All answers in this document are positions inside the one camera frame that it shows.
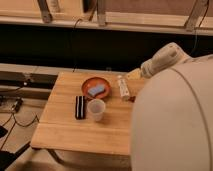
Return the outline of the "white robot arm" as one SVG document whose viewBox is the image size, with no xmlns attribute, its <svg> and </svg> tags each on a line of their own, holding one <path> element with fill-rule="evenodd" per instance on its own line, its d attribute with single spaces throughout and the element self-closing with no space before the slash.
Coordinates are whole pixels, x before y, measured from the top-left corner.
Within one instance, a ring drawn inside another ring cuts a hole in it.
<svg viewBox="0 0 213 171">
<path fill-rule="evenodd" d="M 132 171 L 213 171 L 213 54 L 171 42 L 141 64 L 132 110 Z"/>
</svg>

